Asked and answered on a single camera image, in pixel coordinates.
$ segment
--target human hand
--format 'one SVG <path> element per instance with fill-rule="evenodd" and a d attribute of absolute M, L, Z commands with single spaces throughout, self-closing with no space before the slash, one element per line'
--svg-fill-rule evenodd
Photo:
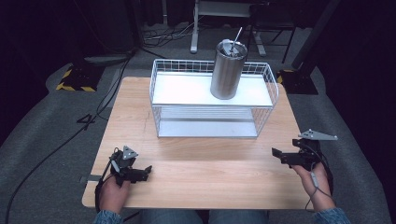
<path fill-rule="evenodd" d="M 312 170 L 318 181 L 318 188 L 320 190 L 315 187 L 311 172 L 305 170 L 303 166 L 293 165 L 291 167 L 302 179 L 305 192 L 311 198 L 315 211 L 318 212 L 335 207 L 334 201 L 331 197 L 326 170 L 324 169 L 324 166 L 321 162 L 317 163 L 315 168 Z"/>
<path fill-rule="evenodd" d="M 130 181 L 124 181 L 120 187 L 116 183 L 116 177 L 111 176 L 103 184 L 99 195 L 101 210 L 107 210 L 119 214 L 124 206 L 129 193 Z"/>

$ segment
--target metal cup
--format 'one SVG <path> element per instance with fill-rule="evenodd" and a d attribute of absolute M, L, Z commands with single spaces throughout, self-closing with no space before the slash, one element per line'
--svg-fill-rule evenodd
<path fill-rule="evenodd" d="M 216 46 L 210 92 L 220 100 L 232 99 L 236 94 L 248 49 L 240 42 L 225 39 Z"/>

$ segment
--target yellow black hazard tape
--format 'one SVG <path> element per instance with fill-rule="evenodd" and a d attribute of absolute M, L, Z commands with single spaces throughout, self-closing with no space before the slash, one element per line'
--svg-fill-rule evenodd
<path fill-rule="evenodd" d="M 64 91 L 97 91 L 97 84 L 105 68 L 91 67 L 80 69 L 70 66 L 64 73 L 56 90 Z"/>
<path fill-rule="evenodd" d="M 289 70 L 289 69 L 283 69 L 280 70 L 276 73 L 276 82 L 283 84 L 283 78 L 282 78 L 282 73 L 293 73 L 295 72 L 294 70 Z"/>

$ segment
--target wire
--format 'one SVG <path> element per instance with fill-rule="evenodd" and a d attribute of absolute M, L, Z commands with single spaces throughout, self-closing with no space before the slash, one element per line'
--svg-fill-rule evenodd
<path fill-rule="evenodd" d="M 89 120 L 82 128 L 80 128 L 77 132 L 75 132 L 71 137 L 69 137 L 66 141 L 64 141 L 60 146 L 58 146 L 57 148 L 55 148 L 48 156 L 46 156 L 43 160 L 41 160 L 21 181 L 21 183 L 17 186 L 17 188 L 14 190 L 14 192 L 11 195 L 11 198 L 8 201 L 8 206 L 7 206 L 7 211 L 6 211 L 6 224 L 8 224 L 8 220 L 9 220 L 9 213 L 11 210 L 11 205 L 12 202 L 14 201 L 15 196 L 17 195 L 18 191 L 20 190 L 21 186 L 24 184 L 24 182 L 32 175 L 32 173 L 35 172 L 35 170 L 37 170 L 37 168 L 42 165 L 49 157 L 51 157 L 53 154 L 55 154 L 57 151 L 59 151 L 62 147 L 64 147 L 67 143 L 69 143 L 71 140 L 73 140 L 79 133 L 81 133 L 83 130 L 85 130 L 91 123 L 93 123 L 95 121 L 96 118 L 98 118 L 100 116 L 100 114 L 105 110 L 105 108 L 108 106 L 108 104 L 110 103 L 110 101 L 112 100 L 112 98 L 115 96 L 115 93 L 117 92 L 118 87 L 120 86 L 120 78 L 122 77 L 122 74 L 125 70 L 126 65 L 128 64 L 128 62 L 131 60 L 132 57 L 130 57 L 121 67 L 120 69 L 120 76 L 119 76 L 119 80 L 118 80 L 118 84 L 117 84 L 117 88 L 114 90 L 113 94 L 111 95 L 110 99 L 107 101 L 107 103 L 102 107 L 102 109 L 98 110 L 98 108 L 96 109 L 96 115 Z"/>
<path fill-rule="evenodd" d="M 113 85 L 111 86 L 110 90 L 107 92 L 107 94 L 105 95 L 105 97 L 103 97 L 102 101 L 99 103 L 99 105 L 96 107 L 96 116 L 98 116 L 101 119 L 105 119 L 108 120 L 106 118 L 103 118 L 100 114 L 105 110 L 105 108 L 110 104 L 111 100 L 114 98 L 114 96 L 116 95 L 116 92 L 118 90 L 118 88 L 120 87 L 120 82 L 121 82 L 121 78 L 122 75 L 124 73 L 125 67 L 128 64 L 129 61 L 131 61 L 132 57 L 130 57 L 127 61 L 124 62 L 124 64 L 121 66 L 120 68 L 120 73 L 119 76 L 117 77 L 116 81 L 113 83 Z M 116 89 L 113 91 L 113 94 L 111 95 L 110 99 L 107 101 L 107 103 L 102 107 L 102 109 L 99 110 L 100 105 L 103 103 L 103 101 L 107 98 L 107 96 L 111 93 L 111 91 L 113 90 L 114 86 L 117 84 Z"/>
<path fill-rule="evenodd" d="M 161 35 L 158 35 L 156 31 L 152 31 L 152 30 L 148 30 L 148 31 L 144 31 L 146 33 L 150 33 L 150 35 L 147 35 L 146 37 L 144 37 L 144 47 L 146 48 L 156 48 L 156 47 L 162 47 L 164 45 L 166 45 L 167 43 L 169 43 L 172 40 L 179 40 L 183 37 L 185 37 L 186 35 L 192 35 L 191 33 L 187 33 L 187 34 L 183 34 L 185 31 L 189 30 L 192 26 L 194 25 L 194 22 L 192 22 L 191 24 L 189 24 L 188 26 L 186 26 L 185 28 L 180 28 L 178 30 L 181 31 L 177 31 L 176 28 L 173 28 L 171 33 L 167 33 L 169 31 L 169 28 L 166 29 Z M 148 40 L 156 40 L 156 43 L 148 43 Z"/>
<path fill-rule="evenodd" d="M 63 142 L 60 146 L 58 146 L 55 150 L 53 150 L 48 156 L 46 156 L 41 162 L 39 162 L 35 168 L 33 168 L 29 174 L 22 180 L 22 182 L 17 186 L 17 188 L 14 190 L 14 192 L 11 195 L 11 198 L 8 201 L 8 206 L 7 206 L 7 211 L 6 211 L 6 224 L 8 224 L 8 220 L 9 220 L 9 212 L 11 210 L 11 205 L 12 202 L 14 201 L 15 196 L 17 195 L 18 191 L 20 190 L 21 186 L 23 185 L 23 183 L 29 178 L 30 175 L 32 175 L 32 173 L 41 165 L 44 163 L 44 161 L 46 161 L 50 156 L 52 156 L 53 154 L 55 154 L 57 151 L 59 151 L 59 149 L 61 149 L 62 147 L 64 147 L 67 143 L 69 143 L 73 138 L 75 138 L 79 133 L 81 133 L 86 127 L 88 127 L 88 125 L 90 125 L 94 120 L 96 119 L 96 116 L 93 117 L 93 119 L 89 120 L 82 128 L 80 128 L 76 133 L 74 133 L 71 137 L 69 137 L 65 142 Z"/>
<path fill-rule="evenodd" d="M 131 214 L 130 216 L 126 217 L 126 218 L 123 220 L 123 222 L 126 222 L 126 221 L 128 221 L 129 219 L 131 219 L 131 218 L 133 218 L 133 217 L 135 217 L 135 216 L 137 216 L 137 215 L 139 215 L 139 212 L 135 212 L 135 213 Z"/>

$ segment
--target wire basket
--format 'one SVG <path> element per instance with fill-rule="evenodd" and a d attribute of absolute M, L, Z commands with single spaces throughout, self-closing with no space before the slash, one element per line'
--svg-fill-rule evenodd
<path fill-rule="evenodd" d="M 268 63 L 245 63 L 233 99 L 210 93 L 213 61 L 155 60 L 149 98 L 159 137 L 258 137 L 278 99 Z"/>

